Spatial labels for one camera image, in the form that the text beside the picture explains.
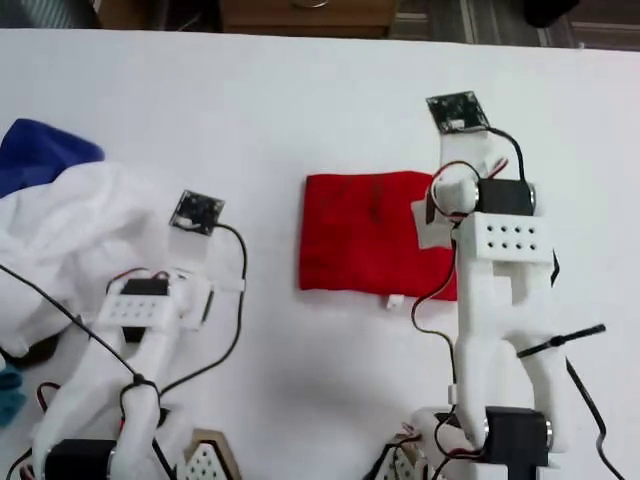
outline wooden drawer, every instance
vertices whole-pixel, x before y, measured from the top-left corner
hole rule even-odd
[[[297,27],[297,26],[246,26],[228,25],[227,33],[248,35],[278,35],[281,37],[336,37],[336,38],[382,38],[387,35],[385,27]]]
[[[225,31],[232,26],[388,27],[395,0],[223,0]]]

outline red fabric bag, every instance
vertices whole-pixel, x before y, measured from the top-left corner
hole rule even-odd
[[[411,212],[431,179],[417,172],[307,177],[300,288],[417,297],[440,286],[452,250],[420,250]],[[455,278],[435,298],[456,300]]]

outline white cloth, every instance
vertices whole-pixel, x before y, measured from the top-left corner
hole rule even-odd
[[[78,165],[53,183],[0,199],[0,263],[91,317],[116,274],[164,264],[166,222],[153,194],[122,167]],[[0,347],[22,356],[69,320],[38,293],[0,271]]]

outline circuit board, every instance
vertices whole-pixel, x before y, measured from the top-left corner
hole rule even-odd
[[[223,207],[224,200],[185,190],[169,224],[210,237]]]
[[[473,92],[427,98],[427,105],[441,134],[481,130],[489,126],[489,120]]]

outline white table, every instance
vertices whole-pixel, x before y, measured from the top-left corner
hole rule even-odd
[[[301,188],[317,172],[433,171],[439,138],[425,97],[475,90],[491,122],[520,141],[527,177],[544,187],[562,265],[559,328],[609,328],[567,352],[607,420],[610,459],[627,479],[640,476],[640,55],[2,31],[0,66],[0,132],[31,117],[91,139],[109,161],[166,189],[163,212],[183,188],[227,200],[222,218],[250,253],[245,328],[227,364],[171,398],[226,433],[247,479],[361,478],[412,411],[446,403],[446,349],[413,330],[408,308],[390,313],[373,296],[297,290]],[[237,269],[233,239],[217,242],[221,264]],[[185,341],[171,378],[226,348],[235,302],[216,298],[207,330]],[[455,332],[453,304],[427,305],[423,317]],[[64,381],[74,345],[65,338],[28,385]],[[596,456],[596,426],[571,391],[579,433],[566,478],[611,478]],[[30,398],[0,433],[3,474],[39,415]]]

